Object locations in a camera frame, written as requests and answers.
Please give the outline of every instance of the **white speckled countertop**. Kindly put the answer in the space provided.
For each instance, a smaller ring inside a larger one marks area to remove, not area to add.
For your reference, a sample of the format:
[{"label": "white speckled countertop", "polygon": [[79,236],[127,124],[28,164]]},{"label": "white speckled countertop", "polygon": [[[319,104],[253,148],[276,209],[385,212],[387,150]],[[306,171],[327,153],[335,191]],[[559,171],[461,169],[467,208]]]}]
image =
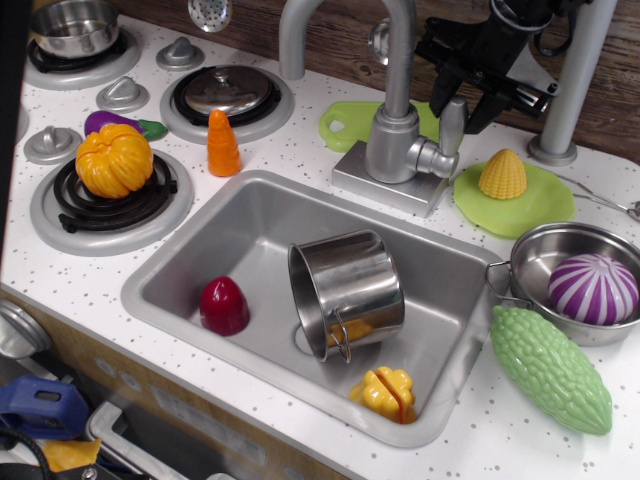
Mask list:
[{"label": "white speckled countertop", "polygon": [[[151,101],[131,118],[160,120],[157,100],[183,73],[167,72],[155,64],[159,49],[179,34],[121,17],[121,25],[143,45],[140,62],[127,74],[145,86]],[[278,73],[277,62],[191,39],[206,55],[204,65],[240,63]],[[270,170],[314,188],[389,213],[428,229],[483,246],[508,259],[512,241],[499,239],[470,223],[453,203],[451,189],[427,219],[392,210],[331,186],[333,165],[340,159],[325,148],[317,133],[318,120],[333,102],[382,100],[382,92],[307,72],[303,80],[288,82],[295,110],[288,123],[271,136],[241,145],[245,169]],[[613,431],[592,437],[568,430],[535,407],[505,377],[487,340],[442,434],[417,449],[399,449],[329,417],[295,397],[235,367],[211,357],[156,328],[131,318],[120,300],[125,279],[162,244],[114,257],[91,258],[60,253],[36,235],[29,204],[36,186],[54,168],[27,162],[25,141],[48,125],[83,131],[87,115],[96,110],[95,98],[104,86],[81,91],[45,91],[24,86],[23,105],[29,127],[17,144],[2,259],[2,283],[9,291],[44,306],[108,345],[124,351],[218,405],[297,446],[350,478],[367,479],[601,479],[630,478],[640,471],[640,331],[622,343],[587,348],[614,404]],[[500,148],[526,158],[531,135],[502,126],[465,138],[462,170],[487,160]],[[195,188],[190,214],[224,184],[206,169],[205,147],[169,134],[153,147],[179,159]],[[558,172],[583,181],[620,203],[640,199],[640,169],[631,162],[579,148],[579,158]],[[609,229],[638,243],[640,223],[624,213],[586,200],[576,201],[575,221]]]}]

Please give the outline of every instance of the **metal pole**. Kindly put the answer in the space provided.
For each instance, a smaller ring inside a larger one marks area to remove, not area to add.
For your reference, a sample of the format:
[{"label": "metal pole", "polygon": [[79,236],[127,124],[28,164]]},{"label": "metal pole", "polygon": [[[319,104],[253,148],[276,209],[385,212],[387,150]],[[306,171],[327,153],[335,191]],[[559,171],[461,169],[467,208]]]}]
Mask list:
[{"label": "metal pole", "polygon": [[571,140],[618,0],[595,0],[578,10],[573,43],[560,73],[560,94],[553,100],[541,135],[529,152],[541,163],[563,166],[577,157]]}]

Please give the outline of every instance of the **faucet handle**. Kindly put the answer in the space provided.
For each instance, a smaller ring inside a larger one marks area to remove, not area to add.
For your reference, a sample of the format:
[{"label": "faucet handle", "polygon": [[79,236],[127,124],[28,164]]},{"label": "faucet handle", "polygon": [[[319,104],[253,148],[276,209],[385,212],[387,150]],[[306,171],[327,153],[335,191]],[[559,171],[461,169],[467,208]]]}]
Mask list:
[{"label": "faucet handle", "polygon": [[460,95],[454,95],[440,116],[440,152],[444,157],[458,153],[468,117],[467,101]]}]

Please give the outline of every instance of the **metal pot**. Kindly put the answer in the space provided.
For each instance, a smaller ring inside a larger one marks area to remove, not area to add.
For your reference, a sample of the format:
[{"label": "metal pot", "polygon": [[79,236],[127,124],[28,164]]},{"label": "metal pot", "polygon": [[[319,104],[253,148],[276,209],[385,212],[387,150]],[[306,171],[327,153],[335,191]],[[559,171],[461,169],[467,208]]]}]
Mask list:
[{"label": "metal pot", "polygon": [[[567,258],[584,253],[598,253],[624,264],[640,281],[640,250],[612,232],[593,225],[560,222],[541,225],[522,235],[511,250],[511,260],[487,266],[485,280],[495,295],[533,309],[562,330],[581,346],[608,345],[629,335],[640,323],[640,307],[630,318],[610,326],[589,325],[554,310],[547,293],[549,278],[558,264]],[[507,266],[514,297],[497,293],[491,285],[491,269]]]},{"label": "metal pot", "polygon": [[31,31],[38,46],[55,57],[85,58],[118,39],[118,10],[103,0],[63,0],[36,10]]},{"label": "metal pot", "polygon": [[384,242],[370,230],[289,247],[289,276],[300,323],[314,356],[340,353],[395,336],[404,294]]}]

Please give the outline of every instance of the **orange pumpkin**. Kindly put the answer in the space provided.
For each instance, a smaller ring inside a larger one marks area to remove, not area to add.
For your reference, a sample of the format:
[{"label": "orange pumpkin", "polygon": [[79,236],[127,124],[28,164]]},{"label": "orange pumpkin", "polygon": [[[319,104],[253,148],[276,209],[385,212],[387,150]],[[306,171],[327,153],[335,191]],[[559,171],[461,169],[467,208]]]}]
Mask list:
[{"label": "orange pumpkin", "polygon": [[153,151],[135,128],[105,125],[78,147],[76,172],[94,195],[124,198],[140,190],[151,177]]}]

